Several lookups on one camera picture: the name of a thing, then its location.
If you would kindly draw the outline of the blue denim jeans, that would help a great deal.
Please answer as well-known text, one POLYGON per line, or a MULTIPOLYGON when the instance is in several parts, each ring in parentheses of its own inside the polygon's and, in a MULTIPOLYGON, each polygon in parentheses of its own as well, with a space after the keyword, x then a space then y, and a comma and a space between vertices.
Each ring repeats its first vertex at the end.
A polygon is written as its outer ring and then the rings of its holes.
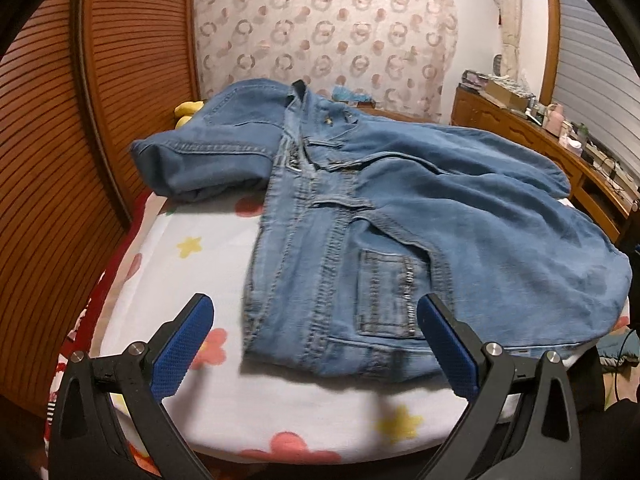
POLYGON ((484 130, 372 116, 303 81, 232 84, 131 155, 173 200, 265 191, 243 304, 255 361, 434 374, 416 310, 427 294, 506 350, 568 356, 614 326, 631 283, 547 157, 484 130))

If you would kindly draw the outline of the white floral bed sheet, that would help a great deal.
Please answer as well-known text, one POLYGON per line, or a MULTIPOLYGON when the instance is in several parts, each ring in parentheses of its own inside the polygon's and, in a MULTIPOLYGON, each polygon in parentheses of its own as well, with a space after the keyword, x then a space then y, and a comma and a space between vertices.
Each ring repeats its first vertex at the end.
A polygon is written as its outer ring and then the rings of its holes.
POLYGON ((76 350, 111 356, 149 340, 201 292, 213 300, 213 328, 164 402, 196 452, 224 462, 349 464, 445 440, 466 405, 445 378, 329 382, 243 359, 242 295, 261 213, 256 194, 182 206, 143 196, 58 364, 76 350))

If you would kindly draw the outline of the brown wooden sideboard cabinet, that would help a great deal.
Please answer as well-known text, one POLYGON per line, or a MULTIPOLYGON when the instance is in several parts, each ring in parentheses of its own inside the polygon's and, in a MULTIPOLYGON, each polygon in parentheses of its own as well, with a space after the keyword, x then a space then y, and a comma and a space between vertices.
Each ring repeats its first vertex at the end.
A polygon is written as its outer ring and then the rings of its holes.
POLYGON ((588 214, 619 248, 639 244, 639 214, 624 209, 612 185, 597 169, 558 143, 550 133, 460 86, 454 96, 450 122, 477 128, 530 148, 557 164, 570 181, 570 201, 588 214))

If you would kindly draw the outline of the pink tissue pack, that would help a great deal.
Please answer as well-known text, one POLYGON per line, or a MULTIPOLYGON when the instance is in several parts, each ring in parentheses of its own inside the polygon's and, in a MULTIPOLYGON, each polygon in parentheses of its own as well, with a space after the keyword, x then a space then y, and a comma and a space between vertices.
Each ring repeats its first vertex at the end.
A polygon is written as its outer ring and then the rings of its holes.
POLYGON ((573 139, 568 134, 562 133, 559 137, 559 144, 567 151, 580 156, 582 154, 582 141, 573 139))

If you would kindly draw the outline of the pink thermos bottle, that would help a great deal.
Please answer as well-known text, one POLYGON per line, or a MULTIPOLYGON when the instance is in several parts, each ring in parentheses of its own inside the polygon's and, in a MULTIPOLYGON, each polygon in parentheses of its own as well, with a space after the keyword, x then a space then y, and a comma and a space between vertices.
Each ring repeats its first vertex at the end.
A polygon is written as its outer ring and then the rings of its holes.
POLYGON ((560 103, 550 103, 544 112, 542 128, 557 138, 561 135, 564 122, 564 107, 560 103))

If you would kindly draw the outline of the yellow Pikachu plush toy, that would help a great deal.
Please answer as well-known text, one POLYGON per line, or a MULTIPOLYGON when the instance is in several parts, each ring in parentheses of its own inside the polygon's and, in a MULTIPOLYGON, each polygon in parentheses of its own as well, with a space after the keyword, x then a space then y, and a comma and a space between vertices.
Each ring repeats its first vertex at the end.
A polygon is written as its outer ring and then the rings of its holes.
POLYGON ((199 112, 204 106, 203 101, 188 101, 183 102, 175 107, 175 128, 179 129, 193 118, 193 116, 199 112))

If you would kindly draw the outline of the cardboard box on sideboard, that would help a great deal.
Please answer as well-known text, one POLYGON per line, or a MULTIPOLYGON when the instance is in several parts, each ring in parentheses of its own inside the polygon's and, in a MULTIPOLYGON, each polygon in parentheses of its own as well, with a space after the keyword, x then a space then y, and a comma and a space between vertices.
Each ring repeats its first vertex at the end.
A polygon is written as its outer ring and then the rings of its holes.
POLYGON ((489 79, 484 92, 504 107, 520 112, 526 110, 532 96, 516 82, 509 79, 489 79))

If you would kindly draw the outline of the grey window roller blind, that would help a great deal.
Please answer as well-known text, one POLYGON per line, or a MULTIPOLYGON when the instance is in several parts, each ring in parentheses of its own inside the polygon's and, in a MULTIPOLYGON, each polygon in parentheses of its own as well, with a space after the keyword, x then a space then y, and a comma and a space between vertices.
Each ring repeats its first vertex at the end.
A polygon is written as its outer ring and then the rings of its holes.
POLYGON ((587 0, 559 0, 552 100, 631 174, 639 173, 639 76, 587 0))

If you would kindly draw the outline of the brown louvered wooden wardrobe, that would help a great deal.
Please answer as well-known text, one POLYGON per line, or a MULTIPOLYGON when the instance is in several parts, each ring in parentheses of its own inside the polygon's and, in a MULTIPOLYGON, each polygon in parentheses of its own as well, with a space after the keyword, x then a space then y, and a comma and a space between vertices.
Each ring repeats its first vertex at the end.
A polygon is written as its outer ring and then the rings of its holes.
POLYGON ((130 143, 198 93, 193 0, 1 0, 1 393, 42 416, 134 221, 130 143))

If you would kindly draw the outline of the pink circle patterned curtain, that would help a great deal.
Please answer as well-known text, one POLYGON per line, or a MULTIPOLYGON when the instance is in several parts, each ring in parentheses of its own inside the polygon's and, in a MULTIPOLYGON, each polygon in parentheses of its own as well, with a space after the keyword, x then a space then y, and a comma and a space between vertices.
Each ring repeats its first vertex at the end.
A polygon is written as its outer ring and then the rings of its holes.
POLYGON ((454 0, 194 0, 204 98, 229 84, 302 80, 328 98, 336 88, 438 122, 456 53, 454 0))

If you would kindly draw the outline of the beige tied side curtain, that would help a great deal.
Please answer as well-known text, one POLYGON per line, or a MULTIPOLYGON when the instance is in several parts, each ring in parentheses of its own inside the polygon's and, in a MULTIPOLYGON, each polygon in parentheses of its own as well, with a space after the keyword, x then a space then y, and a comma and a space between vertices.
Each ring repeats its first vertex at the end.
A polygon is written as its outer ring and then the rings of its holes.
POLYGON ((499 0, 502 40, 501 73, 512 80, 520 71, 522 0, 499 0))

